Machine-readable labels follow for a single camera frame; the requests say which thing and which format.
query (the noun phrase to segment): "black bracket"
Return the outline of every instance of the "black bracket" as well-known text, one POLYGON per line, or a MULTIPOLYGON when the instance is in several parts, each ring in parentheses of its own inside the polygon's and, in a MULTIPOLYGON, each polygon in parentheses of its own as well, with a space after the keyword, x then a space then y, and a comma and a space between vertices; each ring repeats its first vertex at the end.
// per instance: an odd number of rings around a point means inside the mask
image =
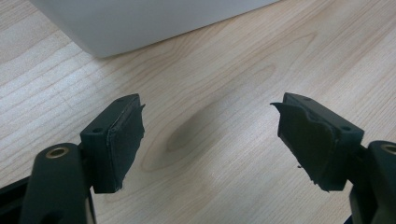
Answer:
POLYGON ((32 175, 0 189, 0 223, 96 223, 90 188, 114 193, 144 135, 138 94, 121 97, 85 128, 79 146, 48 147, 32 175))
POLYGON ((396 223, 396 144, 361 146, 362 129, 301 95, 285 93, 272 105, 280 113, 277 135, 315 184, 329 191, 352 182, 353 223, 396 223))

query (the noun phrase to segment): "screw hole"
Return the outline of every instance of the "screw hole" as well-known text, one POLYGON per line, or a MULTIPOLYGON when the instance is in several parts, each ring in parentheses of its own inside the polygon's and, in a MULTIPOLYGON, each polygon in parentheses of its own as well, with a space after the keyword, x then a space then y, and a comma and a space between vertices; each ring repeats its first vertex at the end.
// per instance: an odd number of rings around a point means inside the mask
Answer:
POLYGON ((351 129, 347 126, 342 126, 341 127, 342 130, 349 132, 351 129))
POLYGON ((46 157, 48 159, 56 159, 66 155, 67 152, 69 152, 67 147, 56 147, 47 152, 46 157))
POLYGON ((382 145, 382 149, 386 150, 388 153, 396 155, 396 146, 393 145, 382 145))
POLYGON ((102 128, 95 128, 92 130, 93 133, 100 133, 103 129, 102 128))

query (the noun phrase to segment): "white object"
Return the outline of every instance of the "white object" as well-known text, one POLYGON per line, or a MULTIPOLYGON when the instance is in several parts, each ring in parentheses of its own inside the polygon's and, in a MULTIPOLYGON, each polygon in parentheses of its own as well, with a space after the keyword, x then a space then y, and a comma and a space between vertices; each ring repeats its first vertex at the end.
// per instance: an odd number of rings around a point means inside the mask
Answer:
POLYGON ((107 57, 278 0, 31 0, 82 49, 107 57))

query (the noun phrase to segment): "wooden table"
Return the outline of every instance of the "wooden table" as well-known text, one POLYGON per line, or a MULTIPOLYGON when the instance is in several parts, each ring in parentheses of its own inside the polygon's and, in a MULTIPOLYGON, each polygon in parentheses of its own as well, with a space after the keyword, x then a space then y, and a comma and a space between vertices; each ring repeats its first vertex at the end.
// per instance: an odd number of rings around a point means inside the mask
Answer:
POLYGON ((0 3, 0 186, 138 92, 145 138, 98 223, 344 223, 348 193, 315 186, 269 104, 309 96, 396 141, 396 1, 284 0, 97 59, 24 0, 0 3))

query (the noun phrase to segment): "light wood surface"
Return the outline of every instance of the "light wood surface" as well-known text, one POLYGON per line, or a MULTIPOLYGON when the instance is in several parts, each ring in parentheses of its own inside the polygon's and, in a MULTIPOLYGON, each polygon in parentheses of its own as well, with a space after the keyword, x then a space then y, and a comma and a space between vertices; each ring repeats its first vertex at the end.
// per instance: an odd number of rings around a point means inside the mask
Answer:
POLYGON ((0 2, 0 186, 138 92, 145 138, 99 223, 344 223, 348 193, 315 186, 269 104, 311 97, 396 141, 396 1, 284 0, 119 56, 81 51, 29 2, 0 2))

